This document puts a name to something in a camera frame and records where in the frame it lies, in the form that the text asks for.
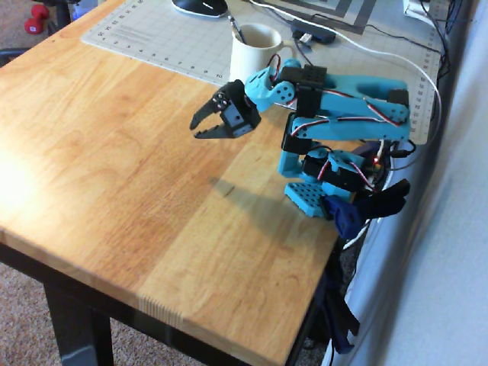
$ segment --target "white cable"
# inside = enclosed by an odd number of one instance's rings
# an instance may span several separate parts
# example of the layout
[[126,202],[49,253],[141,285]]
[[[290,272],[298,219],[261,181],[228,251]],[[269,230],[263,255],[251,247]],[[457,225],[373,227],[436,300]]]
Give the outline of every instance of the white cable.
[[[390,167],[391,168],[394,168],[394,166],[393,166],[393,159],[392,158],[390,158]],[[387,176],[387,180],[384,182],[382,191],[384,191],[385,189],[388,188],[388,186],[391,183],[392,177],[393,177],[393,172],[390,170],[390,172],[388,173],[388,176]],[[381,219],[383,219],[383,217],[378,218],[377,221],[376,221],[376,224],[379,224],[381,222]],[[346,250],[347,248],[349,248],[350,246],[352,246],[355,242],[357,242],[359,240],[359,238],[362,237],[362,235],[364,234],[364,231],[368,227],[367,224],[369,223],[369,221],[370,220],[366,220],[366,222],[364,223],[364,227],[361,229],[361,231],[359,232],[359,234],[354,239],[351,239],[350,241],[348,241],[344,245],[344,247],[342,247],[342,250]]]
[[366,229],[368,228],[368,224],[369,224],[370,220],[366,220],[366,222],[364,223],[364,227],[361,229],[361,231],[359,232],[359,234],[354,238],[354,239],[351,239],[349,240],[343,247],[342,247],[342,250],[346,250],[347,248],[349,248],[350,246],[352,246],[355,242],[357,242],[359,240],[359,238],[361,238],[364,234],[364,232],[366,231]]
[[437,119],[437,124],[436,124],[436,129],[438,129],[438,126],[439,124],[441,123],[441,116],[442,116],[442,101],[441,101],[441,95],[439,94],[439,90],[437,89],[437,86],[435,85],[434,81],[432,79],[430,79],[429,75],[427,75],[427,73],[422,70],[420,68],[420,66],[417,66],[414,62],[410,61],[409,59],[407,59],[406,57],[403,57],[403,56],[400,56],[400,55],[396,55],[394,53],[389,53],[389,52],[384,52],[384,51],[377,51],[377,50],[372,50],[371,48],[367,48],[365,46],[362,46],[361,44],[359,43],[356,43],[354,42],[351,38],[345,36],[344,34],[342,33],[339,33],[337,30],[335,29],[332,29],[332,28],[329,28],[329,27],[326,27],[325,25],[321,25],[321,24],[317,24],[317,23],[314,23],[312,21],[307,21],[305,19],[302,19],[296,15],[292,15],[290,13],[287,13],[286,11],[283,11],[279,8],[276,8],[275,6],[272,6],[272,5],[268,5],[268,4],[260,4],[258,2],[255,2],[254,0],[249,0],[252,4],[256,5],[256,6],[260,6],[262,8],[269,8],[269,9],[272,9],[274,11],[277,11],[278,13],[282,13],[283,15],[286,15],[292,19],[297,19],[299,21],[302,21],[303,23],[305,24],[308,24],[308,25],[313,25],[314,27],[319,27],[319,28],[322,28],[322,29],[325,29],[327,31],[330,31],[330,32],[333,32],[334,34],[337,34],[339,37],[341,38],[344,38],[345,40],[347,40],[349,43],[351,44],[354,44],[356,47],[364,50],[364,51],[368,51],[370,53],[376,53],[377,55],[384,55],[384,56],[392,56],[392,57],[395,57],[397,59],[401,59],[402,61],[405,61],[407,63],[409,63],[410,65],[412,65],[413,67],[415,67],[417,70],[419,70],[422,75],[424,75],[427,80],[430,82],[430,85],[432,85],[432,87],[434,88],[434,91],[437,95],[437,101],[438,101],[438,106],[439,106],[439,114],[438,114],[438,119]]
[[376,154],[376,158],[378,161],[380,161],[381,156],[383,155],[383,148],[384,148],[384,140],[380,140],[380,148],[378,150],[378,153]]

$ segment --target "coffee mug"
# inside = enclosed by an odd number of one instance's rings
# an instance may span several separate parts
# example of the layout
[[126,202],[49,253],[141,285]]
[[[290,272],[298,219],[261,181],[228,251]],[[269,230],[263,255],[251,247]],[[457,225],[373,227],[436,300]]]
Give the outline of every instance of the coffee mug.
[[246,43],[233,33],[230,82],[239,79],[246,83],[250,75],[264,69],[272,56],[285,47],[290,48],[292,57],[297,56],[293,42],[282,40],[280,32],[267,25],[242,24],[241,31]]

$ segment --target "wooden table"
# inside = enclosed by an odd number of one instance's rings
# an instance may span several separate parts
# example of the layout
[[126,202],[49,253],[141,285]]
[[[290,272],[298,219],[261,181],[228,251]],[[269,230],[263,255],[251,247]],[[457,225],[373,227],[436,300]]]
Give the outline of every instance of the wooden table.
[[152,336],[285,364],[337,237],[284,196],[288,111],[196,140],[215,86],[80,41],[121,2],[0,69],[0,260]]

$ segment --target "white wall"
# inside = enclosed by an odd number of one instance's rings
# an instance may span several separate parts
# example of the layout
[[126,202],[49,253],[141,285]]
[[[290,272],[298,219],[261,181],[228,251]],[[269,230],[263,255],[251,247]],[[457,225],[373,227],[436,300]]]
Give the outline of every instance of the white wall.
[[476,19],[420,212],[422,231],[376,364],[488,364],[486,1]]
[[429,185],[368,234],[346,297],[360,334],[334,366],[488,365],[487,0],[474,17],[438,159],[411,177]]

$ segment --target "white cutting mat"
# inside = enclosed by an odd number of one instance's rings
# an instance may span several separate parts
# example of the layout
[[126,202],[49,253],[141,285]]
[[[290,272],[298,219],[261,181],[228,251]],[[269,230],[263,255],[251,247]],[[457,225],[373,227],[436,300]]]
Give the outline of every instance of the white cutting mat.
[[[315,12],[305,5],[301,6],[300,2],[268,2],[307,14]],[[447,5],[440,5],[442,2],[434,0],[431,3],[435,18],[445,18],[447,14]],[[403,35],[437,50],[441,49],[434,28],[404,16],[399,0],[331,0],[326,6],[321,6],[330,11],[345,3],[349,3],[348,10],[338,19],[354,24],[358,15],[363,16],[364,9],[370,7],[372,11],[366,18],[369,24],[388,33]],[[242,0],[227,0],[227,4],[240,24],[264,23],[277,29],[284,39],[291,39],[290,28],[266,10],[253,7]],[[333,13],[324,14],[337,18]],[[340,31],[366,47],[411,59],[434,80],[437,76],[437,53],[404,40],[384,36],[371,28],[366,28],[361,35]],[[216,85],[225,84],[229,78],[232,52],[229,21],[225,17],[212,19],[181,13],[173,7],[171,0],[127,0],[96,24],[82,40]],[[289,51],[283,52],[285,57],[290,56],[286,53]],[[333,74],[375,75],[407,82],[412,108],[410,138],[418,144],[426,142],[434,92],[418,71],[402,61],[373,56],[344,40],[336,40],[328,46],[317,44],[307,56],[315,65],[325,66]]]

